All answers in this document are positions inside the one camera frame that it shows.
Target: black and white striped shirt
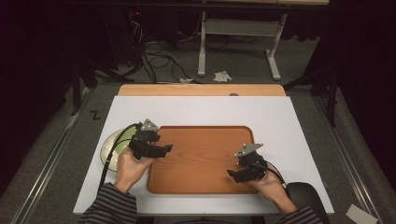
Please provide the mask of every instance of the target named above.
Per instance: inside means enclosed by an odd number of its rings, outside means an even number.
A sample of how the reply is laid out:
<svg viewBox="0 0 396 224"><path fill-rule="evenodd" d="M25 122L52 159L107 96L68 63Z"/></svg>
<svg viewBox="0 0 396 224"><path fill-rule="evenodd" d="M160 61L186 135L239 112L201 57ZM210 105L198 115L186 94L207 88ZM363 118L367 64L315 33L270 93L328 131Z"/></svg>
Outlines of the black and white striped shirt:
<svg viewBox="0 0 396 224"><path fill-rule="evenodd" d="M93 204L85 211L78 223L129 223L137 218L136 197L123 194L112 184L104 184ZM318 216L305 207L279 220L279 224L319 224Z"/></svg>

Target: black cable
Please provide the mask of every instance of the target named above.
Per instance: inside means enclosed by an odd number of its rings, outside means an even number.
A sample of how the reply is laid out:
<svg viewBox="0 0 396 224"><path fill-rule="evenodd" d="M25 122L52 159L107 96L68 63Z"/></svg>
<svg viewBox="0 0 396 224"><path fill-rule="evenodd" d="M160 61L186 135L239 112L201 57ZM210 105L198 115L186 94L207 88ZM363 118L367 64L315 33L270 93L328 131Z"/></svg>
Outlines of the black cable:
<svg viewBox="0 0 396 224"><path fill-rule="evenodd" d="M118 73L113 72L112 70L110 70L110 69L108 69L108 68L105 68L105 67L103 67L102 65L100 65L100 64L98 64L98 63L94 63L93 61L88 60L88 59L83 59L83 60L84 60L88 65L90 65L91 67L93 67L93 68L95 68L95 69L101 70L101 71L104 72L105 74L107 74L107 75L109 75L109 76L115 78L115 79L118 80L118 81L122 81L122 82L134 82L134 79L129 79L129 78L126 78L126 77L122 77L122 76L120 76Z"/></svg>
<svg viewBox="0 0 396 224"><path fill-rule="evenodd" d="M153 84L157 83L157 76L155 75L154 69L152 68L151 64L149 63L149 59L148 56L146 55L146 52L143 51L143 56L145 57L145 60L152 72L152 74L149 72L149 70L147 69L147 67L143 64L143 67L145 68L146 73L148 74L148 78L151 80L151 82Z"/></svg>
<svg viewBox="0 0 396 224"><path fill-rule="evenodd" d="M276 170L276 172L275 171L273 171L272 169L269 169L269 168L267 168L267 170L269 170L270 172L272 172L274 175L276 175L278 178L279 178L279 180L280 180L280 182L282 183L282 185L283 184L285 184L285 180L283 179L283 176L280 174L280 172L276 169L276 167L271 163L271 162L267 162L268 164L270 164L272 167L274 167L274 169Z"/></svg>
<svg viewBox="0 0 396 224"><path fill-rule="evenodd" d="M116 138L116 140L114 141L113 146L110 149L110 152L108 152L107 158L106 158L106 162L105 162L105 166L103 168L103 172L102 172L102 176L99 182L99 188L98 188L98 192L100 190L100 188L105 184L105 179L106 179L106 175L107 175L107 170L108 170L108 166L110 164L111 158L113 157L113 152L114 149L117 147L117 145L123 141L120 141L120 139L122 138L122 136L131 128L133 127L139 127L140 124L131 124L128 127L126 127L124 130L122 130L122 132L119 134L119 136Z"/></svg>
<svg viewBox="0 0 396 224"><path fill-rule="evenodd" d="M228 45L228 43L230 42L229 36L225 36L225 37L223 37L223 38L225 39L225 43L222 44L222 45L219 46L219 47L210 47L209 44L208 44L209 41L207 41L206 46L207 46L208 48L210 48L210 49L222 49L222 48L226 47L226 46Z"/></svg>
<svg viewBox="0 0 396 224"><path fill-rule="evenodd" d="M175 76L175 72L174 72L175 66L177 66L177 67L181 70L181 72L183 73L184 77L189 78L189 79L192 79L190 76L187 75L187 73L186 73L186 71L184 70L184 68L183 68L179 63L177 63L176 60L175 60L173 57L169 56L168 54L163 53L163 45L161 45L161 44L159 44L159 43L154 43L154 44L147 45L146 48L145 48L145 52L146 52L146 50L147 50L149 47L154 46L154 45L155 45L155 46L160 46L160 49L157 50L157 51L155 51L155 52L152 52L152 53L147 53L148 55L150 55L150 56L153 57L152 59L150 59L150 60L148 61L148 64L150 64L151 67L154 67L154 68L162 68L162 67L165 67L166 65L168 65L169 63L173 63L173 65L172 65L172 70L171 70L171 71L172 71L172 76L175 78L175 80L180 81L180 79L178 79L178 78ZM161 64L161 65L157 65L157 66L152 65L152 63L153 63L155 60L159 60L159 59L165 59L166 61L165 61L164 64ZM195 80L193 81L193 83L202 84L201 82L198 82L198 81L195 81Z"/></svg>
<svg viewBox="0 0 396 224"><path fill-rule="evenodd" d="M178 44L186 46L186 47L200 46L201 45L201 40L200 39L197 40L196 37L192 38L192 39L189 39L189 40L185 40L183 42L179 42Z"/></svg>
<svg viewBox="0 0 396 224"><path fill-rule="evenodd" d="M142 60L142 58L139 58L138 60L137 60L137 62L136 62L136 64L134 65L134 68L132 68L131 70L129 70L128 72L126 72L126 73L124 73L124 74L118 74L118 73L116 73L116 72L113 72L114 74L117 74L118 76L120 76L120 77L128 77L128 76L130 76L130 75L132 75L132 74L134 74L134 73L136 73L138 70L140 70L140 68L142 67L142 65L143 65L143 60ZM99 75L99 74L95 74L97 77L99 77L99 78L102 78L102 79L107 79L107 80L109 80L109 79L118 79L118 78L114 78L114 76L115 75L113 75L113 76L109 76L109 77L105 77L105 76L102 76L102 75Z"/></svg>

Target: metal stand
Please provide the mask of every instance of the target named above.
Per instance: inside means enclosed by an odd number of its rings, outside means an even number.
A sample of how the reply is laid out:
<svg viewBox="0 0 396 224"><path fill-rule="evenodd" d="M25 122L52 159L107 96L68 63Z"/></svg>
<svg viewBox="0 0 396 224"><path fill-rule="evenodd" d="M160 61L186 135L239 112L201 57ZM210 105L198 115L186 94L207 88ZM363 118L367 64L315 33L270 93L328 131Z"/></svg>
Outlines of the metal stand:
<svg viewBox="0 0 396 224"><path fill-rule="evenodd" d="M206 12L202 12L201 22L201 47L198 60L198 76L205 76L206 50L205 37L206 34L213 35L252 35L273 37L274 44L271 49L267 49L266 57L271 68L274 80L280 80L280 74L277 70L275 53L285 26L287 14L282 14L280 21L239 21L239 20L215 20L207 19Z"/></svg>

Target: wooden board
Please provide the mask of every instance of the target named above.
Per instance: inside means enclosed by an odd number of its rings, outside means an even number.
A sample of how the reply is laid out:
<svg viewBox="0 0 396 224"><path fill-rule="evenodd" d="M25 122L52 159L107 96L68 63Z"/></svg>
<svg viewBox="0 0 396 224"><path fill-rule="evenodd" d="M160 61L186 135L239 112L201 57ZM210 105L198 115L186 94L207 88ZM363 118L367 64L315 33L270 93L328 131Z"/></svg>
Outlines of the wooden board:
<svg viewBox="0 0 396 224"><path fill-rule="evenodd" d="M257 193L246 183L235 183L227 170L240 170L235 157L243 144L254 143L244 126L165 126L158 146L172 144L165 158L155 161L148 190L155 194Z"/></svg>
<svg viewBox="0 0 396 224"><path fill-rule="evenodd" d="M122 96L286 96L278 84L126 84Z"/></svg>

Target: dark background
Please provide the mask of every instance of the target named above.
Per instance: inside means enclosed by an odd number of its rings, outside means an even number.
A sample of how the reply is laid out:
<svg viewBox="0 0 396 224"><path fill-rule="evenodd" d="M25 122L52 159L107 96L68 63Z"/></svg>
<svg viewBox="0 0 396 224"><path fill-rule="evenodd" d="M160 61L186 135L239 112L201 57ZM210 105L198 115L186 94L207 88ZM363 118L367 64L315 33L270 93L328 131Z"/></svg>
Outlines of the dark background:
<svg viewBox="0 0 396 224"><path fill-rule="evenodd" d="M396 160L396 8L368 0L332 3L362 8L357 14L341 13L330 20L290 14L282 38L297 35L304 41L321 36L306 73L336 61L338 85L351 114L396 189L396 175L392 173ZM64 91L71 83L77 55L108 67L114 66L115 59L101 9L57 8L45 1L0 4L3 193L46 122L64 104ZM193 32L188 24L195 24L199 15L159 12L151 10L136 19L147 26L148 36L173 45L177 44L177 31L185 35Z"/></svg>

